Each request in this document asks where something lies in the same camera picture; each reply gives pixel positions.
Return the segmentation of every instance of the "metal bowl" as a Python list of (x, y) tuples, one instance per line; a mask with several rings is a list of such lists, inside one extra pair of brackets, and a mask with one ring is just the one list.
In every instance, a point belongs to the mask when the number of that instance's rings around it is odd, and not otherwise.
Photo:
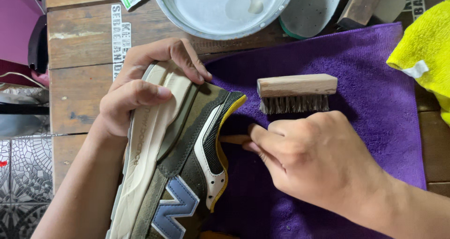
[(290, 0), (156, 0), (176, 26), (197, 37), (251, 35), (277, 18)]

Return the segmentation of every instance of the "shoe brush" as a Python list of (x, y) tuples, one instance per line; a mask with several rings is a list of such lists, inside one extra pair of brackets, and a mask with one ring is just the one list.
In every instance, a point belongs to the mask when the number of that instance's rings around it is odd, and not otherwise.
[(329, 111), (328, 95), (335, 94), (338, 79), (327, 74), (292, 75), (258, 79), (260, 110), (271, 115)]

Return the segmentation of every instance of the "yellow microfiber towel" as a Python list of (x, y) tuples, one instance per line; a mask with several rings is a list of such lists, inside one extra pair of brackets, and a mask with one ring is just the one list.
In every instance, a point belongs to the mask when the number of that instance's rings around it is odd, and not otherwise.
[(424, 12), (405, 30), (387, 64), (412, 72), (408, 75), (433, 92), (442, 107), (442, 119), (450, 125), (450, 0)]

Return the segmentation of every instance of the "purple microfiber towel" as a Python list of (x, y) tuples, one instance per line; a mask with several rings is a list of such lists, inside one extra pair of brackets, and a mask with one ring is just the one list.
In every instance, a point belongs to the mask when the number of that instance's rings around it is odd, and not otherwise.
[[(375, 160), (392, 176), (426, 188), (414, 79), (386, 64), (403, 31), (381, 24), (283, 46), (241, 52), (206, 65), (213, 84), (248, 97), (221, 134), (243, 134), (250, 123), (278, 119), (259, 111), (256, 79), (325, 73), (338, 78), (330, 108), (343, 112)], [(261, 159), (239, 145), (222, 144), (229, 160), (228, 186), (204, 230), (240, 238), (388, 238), (277, 190)]]

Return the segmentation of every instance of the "sneaker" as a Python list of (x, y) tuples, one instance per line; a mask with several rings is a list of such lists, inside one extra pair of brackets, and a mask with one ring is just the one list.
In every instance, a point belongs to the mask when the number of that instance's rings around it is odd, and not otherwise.
[(106, 239), (197, 238), (227, 186), (219, 131), (247, 98), (209, 83), (196, 85), (173, 61), (151, 64), (143, 80), (168, 87), (173, 97), (132, 113), (124, 177)]

